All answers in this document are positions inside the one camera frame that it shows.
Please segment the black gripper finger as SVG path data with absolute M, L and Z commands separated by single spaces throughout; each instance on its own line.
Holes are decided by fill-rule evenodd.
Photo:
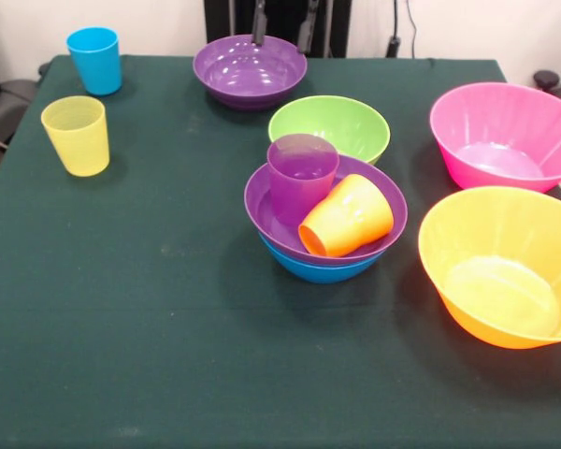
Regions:
M 266 35 L 266 0 L 256 0 L 252 21 L 252 43 L 262 46 Z
M 310 52 L 318 6 L 319 0 L 308 1 L 306 17 L 300 25 L 296 44 L 297 49 L 301 54 L 308 54 Z

